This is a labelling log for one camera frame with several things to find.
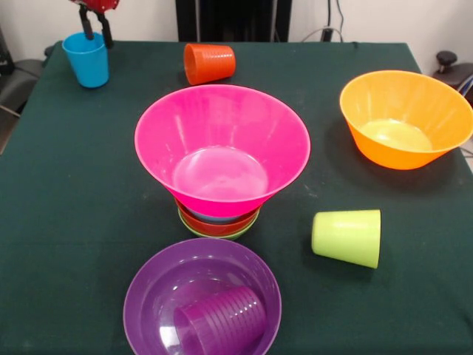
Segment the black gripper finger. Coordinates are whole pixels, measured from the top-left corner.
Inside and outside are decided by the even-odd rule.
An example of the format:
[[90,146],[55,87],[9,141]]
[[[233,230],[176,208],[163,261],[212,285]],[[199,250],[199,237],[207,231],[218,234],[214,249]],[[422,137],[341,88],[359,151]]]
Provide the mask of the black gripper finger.
[[104,13],[96,13],[96,16],[102,25],[102,36],[103,36],[104,44],[107,49],[111,49],[113,47],[114,42],[112,39],[109,21],[106,19],[106,16]]
[[92,25],[87,17],[89,9],[85,5],[81,5],[79,8],[79,16],[81,19],[81,24],[83,27],[84,34],[86,36],[86,39],[88,40],[93,40],[94,39],[94,33],[92,30]]

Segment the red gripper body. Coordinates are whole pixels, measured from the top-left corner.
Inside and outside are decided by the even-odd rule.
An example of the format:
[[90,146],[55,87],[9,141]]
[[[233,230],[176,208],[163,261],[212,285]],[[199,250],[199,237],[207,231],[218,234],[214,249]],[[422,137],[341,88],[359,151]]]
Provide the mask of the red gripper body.
[[114,10],[120,0],[72,0],[72,2],[96,13],[105,13],[107,10]]

